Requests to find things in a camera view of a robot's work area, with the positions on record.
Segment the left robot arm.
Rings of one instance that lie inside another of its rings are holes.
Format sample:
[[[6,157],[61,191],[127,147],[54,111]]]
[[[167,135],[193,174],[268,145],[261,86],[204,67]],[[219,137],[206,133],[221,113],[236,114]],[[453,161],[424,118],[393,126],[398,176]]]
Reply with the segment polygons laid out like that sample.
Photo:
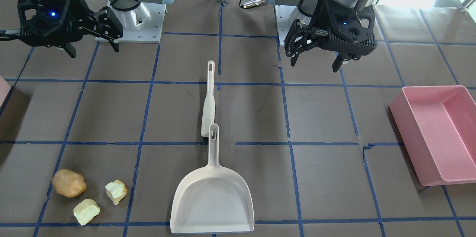
[[[374,0],[266,0],[271,5],[295,6],[306,22],[294,19],[284,38],[284,50],[295,66],[299,55],[314,48],[337,52],[332,64],[358,61],[377,47]]]

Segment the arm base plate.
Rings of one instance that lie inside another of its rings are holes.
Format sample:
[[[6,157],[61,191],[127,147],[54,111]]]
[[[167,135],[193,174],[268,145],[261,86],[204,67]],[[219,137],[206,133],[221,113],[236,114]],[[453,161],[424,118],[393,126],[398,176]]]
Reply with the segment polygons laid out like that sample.
[[[293,20],[302,20],[306,25],[311,21],[311,17],[303,15],[297,6],[275,5],[275,15],[280,47],[284,47],[284,39],[289,32]]]
[[[160,43],[167,5],[133,2],[111,6],[108,1],[106,6],[123,25],[123,36],[115,43]]]

